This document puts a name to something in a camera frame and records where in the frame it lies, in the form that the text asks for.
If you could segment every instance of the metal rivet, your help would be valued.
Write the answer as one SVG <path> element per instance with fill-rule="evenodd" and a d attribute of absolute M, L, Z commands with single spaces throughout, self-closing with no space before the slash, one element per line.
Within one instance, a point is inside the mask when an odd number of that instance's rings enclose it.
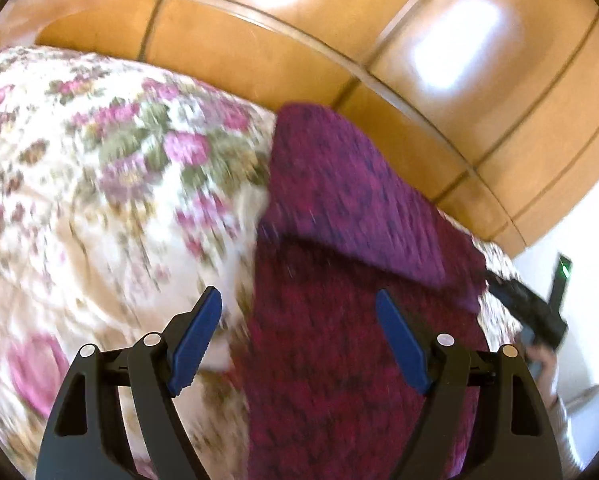
<path fill-rule="evenodd" d="M 146 346 L 155 346 L 157 345 L 160 341 L 162 340 L 162 338 L 160 337 L 160 334 L 156 334 L 155 332 L 151 333 L 151 334 L 147 334 L 144 336 L 144 344 Z"/>
<path fill-rule="evenodd" d="M 89 356 L 93 355 L 95 352 L 96 352 L 95 345 L 84 345 L 82 348 L 80 348 L 80 355 L 82 357 L 89 357 Z"/>
<path fill-rule="evenodd" d="M 503 354 L 506 357 L 517 357 L 517 349 L 513 345 L 506 345 L 503 350 Z"/>
<path fill-rule="evenodd" d="M 439 334 L 437 336 L 437 342 L 442 346 L 453 346 L 455 344 L 455 338 L 451 334 Z"/>

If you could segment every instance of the wooden headboard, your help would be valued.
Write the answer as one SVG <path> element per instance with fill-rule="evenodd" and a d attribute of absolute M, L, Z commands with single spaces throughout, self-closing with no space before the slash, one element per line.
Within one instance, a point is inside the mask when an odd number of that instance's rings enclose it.
<path fill-rule="evenodd" d="M 594 0 L 10 0 L 0 48 L 22 43 L 329 105 L 511 255 L 599 179 Z"/>

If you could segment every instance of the white wall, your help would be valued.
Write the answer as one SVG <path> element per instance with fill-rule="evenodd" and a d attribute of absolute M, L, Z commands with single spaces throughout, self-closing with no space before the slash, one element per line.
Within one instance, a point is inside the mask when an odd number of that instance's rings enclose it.
<path fill-rule="evenodd" d="M 563 307 L 569 333 L 558 353 L 558 391 L 568 400 L 599 383 L 599 182 L 551 232 L 515 258 L 525 282 L 544 297 L 558 253 L 573 261 Z"/>

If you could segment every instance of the sleeve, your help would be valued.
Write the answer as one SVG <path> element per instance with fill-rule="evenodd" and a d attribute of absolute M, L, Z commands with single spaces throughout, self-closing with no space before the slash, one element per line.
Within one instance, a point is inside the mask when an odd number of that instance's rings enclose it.
<path fill-rule="evenodd" d="M 583 471 L 583 465 L 575 450 L 570 420 L 567 416 L 564 403 L 559 397 L 557 397 L 557 401 L 553 407 L 548 410 L 548 418 L 550 419 L 550 425 L 553 428 L 555 440 L 557 441 L 564 480 L 572 480 Z"/>

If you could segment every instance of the black device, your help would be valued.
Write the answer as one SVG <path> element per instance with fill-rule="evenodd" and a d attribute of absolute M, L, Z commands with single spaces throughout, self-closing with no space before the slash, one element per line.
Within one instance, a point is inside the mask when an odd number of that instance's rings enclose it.
<path fill-rule="evenodd" d="M 522 324 L 524 344 L 544 343 L 556 350 L 563 341 L 568 325 L 560 310 L 571 275 L 571 266 L 572 262 L 560 254 L 548 301 L 514 278 L 505 280 L 490 270 L 486 271 L 488 291 Z"/>
<path fill-rule="evenodd" d="M 426 397 L 392 479 L 439 480 L 469 386 L 479 386 L 481 395 L 457 479 L 562 477 L 548 415 L 513 346 L 497 353 L 470 351 L 451 335 L 432 332 L 385 290 L 376 307 L 404 379 Z M 149 333 L 115 351 L 83 346 L 51 410 L 36 479 L 143 478 L 134 468 L 118 398 L 118 387 L 130 386 L 160 480 L 208 480 L 172 398 L 192 382 L 221 312 L 220 293 L 208 287 L 193 310 L 175 316 L 161 334 Z"/>

